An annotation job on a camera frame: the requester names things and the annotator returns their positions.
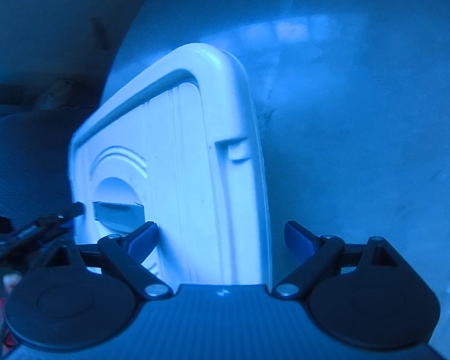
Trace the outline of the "white plastic bin lid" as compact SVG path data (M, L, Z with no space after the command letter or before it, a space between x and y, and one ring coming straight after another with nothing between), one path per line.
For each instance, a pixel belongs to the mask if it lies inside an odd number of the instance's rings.
M241 62L204 43L146 68L75 132L75 239L91 244L153 221L145 267L170 286L272 282L260 135Z

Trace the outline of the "dark patterned fabric chair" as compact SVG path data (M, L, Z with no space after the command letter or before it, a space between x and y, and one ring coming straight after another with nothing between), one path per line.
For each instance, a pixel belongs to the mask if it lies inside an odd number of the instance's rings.
M0 216L20 228L71 204L69 144L91 113L64 107L0 118Z

